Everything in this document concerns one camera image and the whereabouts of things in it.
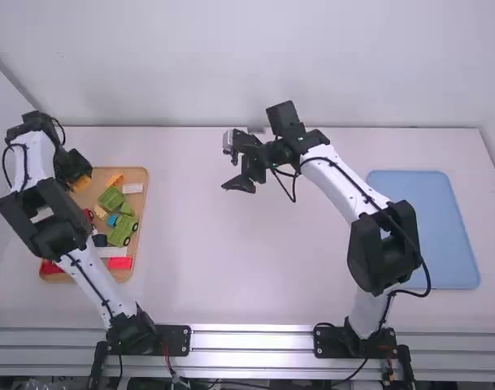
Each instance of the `blue mat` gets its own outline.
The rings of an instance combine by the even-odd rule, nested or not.
[[[420,248],[434,288],[478,288],[480,273],[446,174],[372,171],[367,181],[393,202],[406,199],[415,208]],[[414,272],[405,287],[426,287],[422,269]]]

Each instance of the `blue block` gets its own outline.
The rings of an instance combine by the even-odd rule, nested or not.
[[[113,214],[110,216],[109,219],[106,220],[106,223],[108,224],[109,227],[114,228],[115,225],[117,224],[117,219],[119,216],[117,214]]]

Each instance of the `red block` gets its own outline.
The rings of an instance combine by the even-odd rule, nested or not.
[[[125,256],[122,258],[110,258],[108,261],[109,270],[131,270],[133,264],[133,258]]]
[[[64,271],[56,266],[53,262],[50,260],[45,260],[41,262],[41,267],[39,269],[39,273],[43,275],[53,275],[53,274],[61,274],[64,273]]]

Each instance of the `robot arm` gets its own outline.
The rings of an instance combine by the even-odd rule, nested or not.
[[[290,164],[294,179],[303,174],[325,193],[350,224],[347,262],[358,291],[346,322],[359,339],[367,339],[383,326],[394,295],[389,293],[421,265],[415,211],[365,183],[322,132],[307,132],[292,102],[268,108],[267,116],[274,141],[264,144],[237,129],[224,134],[224,153],[232,163],[242,156],[241,174],[222,187],[255,193],[254,182],[265,183],[266,170],[276,174],[277,167]],[[381,229],[390,235],[381,238]]]
[[[0,213],[35,256],[55,262],[79,284],[98,308],[108,343],[123,353],[145,352],[156,340],[155,326],[106,269],[91,224],[67,194],[88,180],[91,165],[77,150],[63,148],[48,115],[34,111],[23,120],[7,130],[6,152],[15,151],[16,172],[11,193],[0,198]]]

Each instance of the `yellow block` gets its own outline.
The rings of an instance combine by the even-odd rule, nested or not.
[[[100,207],[100,205],[95,205],[93,207],[93,213],[96,214],[96,216],[103,221],[106,221],[106,218],[108,218],[108,213],[105,212],[104,209]]]
[[[79,180],[77,182],[75,182],[72,185],[72,191],[74,193],[80,193],[81,191],[86,189],[86,187],[88,187],[88,185],[90,184],[91,181],[92,181],[92,179],[90,177],[88,177],[86,175],[82,176],[81,178],[79,178]]]

